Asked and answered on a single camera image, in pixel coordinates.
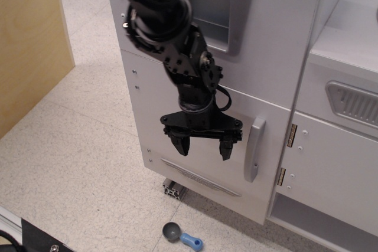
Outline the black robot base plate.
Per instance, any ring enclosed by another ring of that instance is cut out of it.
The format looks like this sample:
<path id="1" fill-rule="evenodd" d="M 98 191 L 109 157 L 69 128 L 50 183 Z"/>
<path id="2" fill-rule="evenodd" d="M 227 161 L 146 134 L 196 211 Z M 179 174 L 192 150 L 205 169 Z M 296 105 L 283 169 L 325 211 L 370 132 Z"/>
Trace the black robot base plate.
<path id="1" fill-rule="evenodd" d="M 1 238 L 8 241 L 8 244 L 1 244 L 1 251 L 74 251 L 24 219 L 22 219 L 22 244 L 2 230 Z"/>

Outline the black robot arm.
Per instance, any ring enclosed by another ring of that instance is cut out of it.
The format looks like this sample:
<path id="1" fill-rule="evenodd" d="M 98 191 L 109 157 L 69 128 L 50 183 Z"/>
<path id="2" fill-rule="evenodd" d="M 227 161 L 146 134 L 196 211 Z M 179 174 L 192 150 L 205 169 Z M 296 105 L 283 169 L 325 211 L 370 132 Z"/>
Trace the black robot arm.
<path id="1" fill-rule="evenodd" d="M 164 133 L 181 155 L 190 139 L 217 139 L 224 160 L 242 139 L 242 122 L 218 107 L 222 68 L 214 62 L 204 36 L 193 21 L 189 0 L 128 0 L 125 31 L 140 51 L 163 63 L 178 90 L 180 111 L 161 117 Z"/>

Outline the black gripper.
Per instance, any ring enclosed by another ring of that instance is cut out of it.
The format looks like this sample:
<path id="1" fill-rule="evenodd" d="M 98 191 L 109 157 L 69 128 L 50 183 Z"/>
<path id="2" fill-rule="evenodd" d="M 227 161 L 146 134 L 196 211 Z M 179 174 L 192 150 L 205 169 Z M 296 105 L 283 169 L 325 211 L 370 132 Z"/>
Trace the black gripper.
<path id="1" fill-rule="evenodd" d="M 226 161 L 231 157 L 233 145 L 243 136 L 243 123 L 223 113 L 215 102 L 200 112 L 182 110 L 165 114 L 160 122 L 164 125 L 164 133 L 183 156 L 188 155 L 191 137 L 217 139 L 222 160 Z"/>

